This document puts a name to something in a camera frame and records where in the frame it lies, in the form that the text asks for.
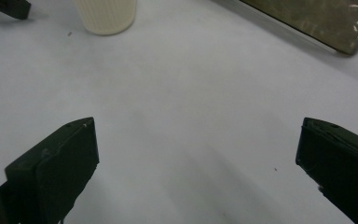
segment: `black object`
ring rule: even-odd
[[[19,20],[26,20],[31,4],[26,0],[0,0],[0,12]]]
[[[5,169],[0,223],[57,224],[73,208],[98,163],[93,118],[62,126]]]
[[[358,135],[305,118],[296,164],[320,185],[331,203],[358,223]]]

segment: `white container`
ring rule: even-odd
[[[86,29],[96,35],[114,35],[132,24],[136,0],[73,0]]]

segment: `reflective surface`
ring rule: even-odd
[[[358,0],[241,0],[342,53],[358,50]]]

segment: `white cup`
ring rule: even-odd
[[[132,24],[136,0],[73,0],[84,27],[96,35],[114,35]]]

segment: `white table surface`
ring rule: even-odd
[[[304,117],[358,133],[358,54],[222,2],[139,0],[111,36],[86,32],[69,0],[0,13],[0,185],[23,152],[94,117],[101,163],[65,223],[352,223],[295,156]]]

